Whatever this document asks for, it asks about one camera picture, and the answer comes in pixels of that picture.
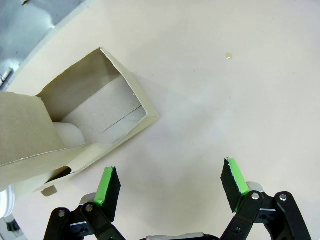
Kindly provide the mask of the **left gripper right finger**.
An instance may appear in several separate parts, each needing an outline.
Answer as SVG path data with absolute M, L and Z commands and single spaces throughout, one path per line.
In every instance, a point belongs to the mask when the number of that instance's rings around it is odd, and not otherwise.
M 223 240 L 245 240 L 254 224 L 263 224 L 272 240 L 309 240 L 311 235 L 301 211 L 288 191 L 271 197 L 256 182 L 247 182 L 236 160 L 226 158 L 221 182 L 235 214 L 223 232 Z

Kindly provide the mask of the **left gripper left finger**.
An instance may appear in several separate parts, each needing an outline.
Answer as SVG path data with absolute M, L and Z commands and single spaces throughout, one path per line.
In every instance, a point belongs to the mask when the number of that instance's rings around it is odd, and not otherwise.
M 45 240 L 123 240 L 113 225 L 121 183 L 115 167 L 106 167 L 95 193 L 82 197 L 79 206 L 70 211 L 59 207 L 52 211 L 45 231 Z

